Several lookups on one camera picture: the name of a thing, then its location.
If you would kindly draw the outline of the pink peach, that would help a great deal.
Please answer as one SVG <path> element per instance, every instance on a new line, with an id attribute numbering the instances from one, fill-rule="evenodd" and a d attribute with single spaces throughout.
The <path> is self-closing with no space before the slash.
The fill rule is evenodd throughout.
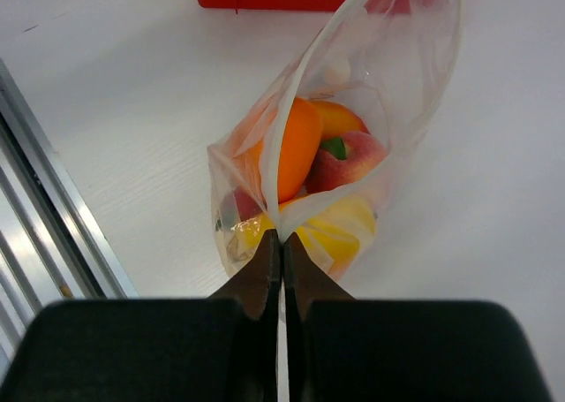
<path id="1" fill-rule="evenodd" d="M 369 133 L 349 131 L 324 140 L 314 157 L 305 190 L 320 193 L 357 182 L 387 154 L 386 148 Z"/>

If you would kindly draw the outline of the orange persimmon fruit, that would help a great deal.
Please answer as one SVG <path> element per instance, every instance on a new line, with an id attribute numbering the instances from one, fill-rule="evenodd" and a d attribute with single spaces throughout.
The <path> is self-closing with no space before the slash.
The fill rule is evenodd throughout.
<path id="1" fill-rule="evenodd" d="M 323 121 L 313 103 L 295 98 L 290 109 L 282 137 L 277 176 L 278 202 L 293 199 L 304 184 L 321 142 Z M 250 184 L 258 185 L 260 190 L 260 155 L 263 139 L 241 155 L 235 155 L 237 167 L 246 175 Z"/>

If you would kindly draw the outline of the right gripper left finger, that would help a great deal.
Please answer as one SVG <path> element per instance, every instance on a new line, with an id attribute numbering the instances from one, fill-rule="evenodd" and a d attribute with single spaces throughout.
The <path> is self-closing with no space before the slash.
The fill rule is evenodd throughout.
<path id="1" fill-rule="evenodd" d="M 205 299 L 74 300 L 32 321 L 4 401 L 274 401 L 280 243 Z"/>

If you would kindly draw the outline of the red yellow mango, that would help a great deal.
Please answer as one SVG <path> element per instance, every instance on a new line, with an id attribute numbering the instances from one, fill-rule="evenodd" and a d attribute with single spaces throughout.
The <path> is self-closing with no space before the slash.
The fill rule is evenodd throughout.
<path id="1" fill-rule="evenodd" d="M 322 140 L 333 139 L 351 131 L 369 133 L 363 120 L 352 110 L 339 103 L 312 100 L 312 105 L 322 118 Z"/>

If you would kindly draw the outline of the yellow orange mango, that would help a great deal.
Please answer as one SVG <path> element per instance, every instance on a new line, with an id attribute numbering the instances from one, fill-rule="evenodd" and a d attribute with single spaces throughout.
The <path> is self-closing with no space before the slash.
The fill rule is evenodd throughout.
<path id="1" fill-rule="evenodd" d="M 246 192 L 236 191 L 238 220 L 230 228 L 227 253 L 234 262 L 248 262 L 273 221 Z M 348 196 L 307 220 L 296 229 L 310 258 L 332 278 L 341 277 L 373 242 L 377 220 L 372 207 L 359 196 Z"/>

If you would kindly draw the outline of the clear dotted zip bag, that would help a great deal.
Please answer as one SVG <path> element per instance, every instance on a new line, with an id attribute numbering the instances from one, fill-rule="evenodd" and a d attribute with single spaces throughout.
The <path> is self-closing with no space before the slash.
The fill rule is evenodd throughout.
<path id="1" fill-rule="evenodd" d="M 207 150 L 229 275 L 267 231 L 341 277 L 373 248 L 456 65 L 464 0 L 345 0 L 305 52 Z"/>

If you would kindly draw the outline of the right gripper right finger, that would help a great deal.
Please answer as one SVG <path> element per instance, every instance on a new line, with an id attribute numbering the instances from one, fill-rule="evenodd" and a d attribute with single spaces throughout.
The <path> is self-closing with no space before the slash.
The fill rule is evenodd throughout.
<path id="1" fill-rule="evenodd" d="M 282 247 L 293 401 L 548 401 L 516 318 L 486 300 L 358 300 Z"/>

